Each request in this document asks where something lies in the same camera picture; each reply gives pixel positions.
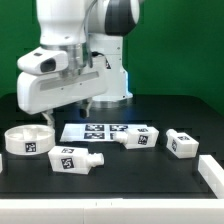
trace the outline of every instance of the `white block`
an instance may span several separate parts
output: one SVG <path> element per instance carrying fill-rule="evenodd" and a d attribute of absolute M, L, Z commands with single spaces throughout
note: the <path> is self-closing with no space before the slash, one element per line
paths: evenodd
<path fill-rule="evenodd" d="M 155 147 L 159 131 L 154 127 L 128 128 L 124 132 L 116 132 L 114 141 L 123 143 L 126 149 Z"/>
<path fill-rule="evenodd" d="M 89 154 L 86 148 L 55 146 L 48 156 L 57 172 L 88 174 L 91 167 L 104 164 L 102 153 Z"/>
<path fill-rule="evenodd" d="M 3 170 L 3 166 L 2 166 L 2 154 L 0 154 L 0 173 Z"/>
<path fill-rule="evenodd" d="M 224 170 L 211 155 L 199 157 L 198 171 L 219 199 L 224 199 Z"/>
<path fill-rule="evenodd" d="M 169 129 L 166 133 L 168 137 L 166 147 L 179 159 L 192 158 L 196 156 L 199 143 L 186 133 L 177 133 Z"/>

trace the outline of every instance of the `white cylinder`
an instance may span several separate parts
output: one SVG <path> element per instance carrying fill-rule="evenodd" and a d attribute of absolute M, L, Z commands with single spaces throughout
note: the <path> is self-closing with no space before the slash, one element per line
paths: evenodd
<path fill-rule="evenodd" d="M 172 135 L 172 134 L 176 134 L 177 132 L 174 130 L 174 129 L 169 129 L 167 132 L 166 132 L 166 135 L 167 137 Z"/>
<path fill-rule="evenodd" d="M 128 134 L 126 132 L 116 132 L 113 137 L 114 141 L 126 144 L 128 142 Z"/>
<path fill-rule="evenodd" d="M 87 157 L 87 163 L 91 167 L 104 165 L 104 157 L 102 153 L 89 154 Z"/>

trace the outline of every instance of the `white paper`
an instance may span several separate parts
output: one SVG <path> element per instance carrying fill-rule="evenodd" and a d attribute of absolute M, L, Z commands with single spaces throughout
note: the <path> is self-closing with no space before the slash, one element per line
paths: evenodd
<path fill-rule="evenodd" d="M 113 141 L 112 135 L 127 128 L 146 128 L 146 124 L 66 124 L 60 142 Z"/>

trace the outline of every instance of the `cable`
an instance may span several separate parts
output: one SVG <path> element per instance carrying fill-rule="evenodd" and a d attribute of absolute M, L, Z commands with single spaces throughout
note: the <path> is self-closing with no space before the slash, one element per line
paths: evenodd
<path fill-rule="evenodd" d="M 92 59 L 92 53 L 90 50 L 90 43 L 89 43 L 89 16 L 92 11 L 93 6 L 97 3 L 98 0 L 94 0 L 91 5 L 89 6 L 87 12 L 86 12 L 86 17 L 84 20 L 84 30 L 85 30 L 85 36 L 86 36 L 86 50 L 88 54 L 88 64 L 89 67 L 93 67 L 93 59 Z"/>

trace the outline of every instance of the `white container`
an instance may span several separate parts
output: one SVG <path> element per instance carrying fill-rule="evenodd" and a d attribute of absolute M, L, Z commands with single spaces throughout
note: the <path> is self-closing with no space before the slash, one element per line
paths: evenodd
<path fill-rule="evenodd" d="M 56 172 L 88 174 L 91 167 L 104 164 L 102 153 L 89 154 L 86 148 L 55 146 L 48 156 Z"/>
<path fill-rule="evenodd" d="M 6 150 L 16 155 L 37 155 L 55 146 L 55 130 L 45 125 L 23 125 L 5 132 Z"/>
<path fill-rule="evenodd" d="M 155 147 L 159 131 L 154 127 L 128 128 L 124 132 L 116 132 L 114 141 L 123 143 L 126 149 Z"/>
<path fill-rule="evenodd" d="M 168 137 L 166 147 L 179 159 L 196 156 L 199 143 L 184 132 L 177 133 L 173 129 L 166 132 Z"/>

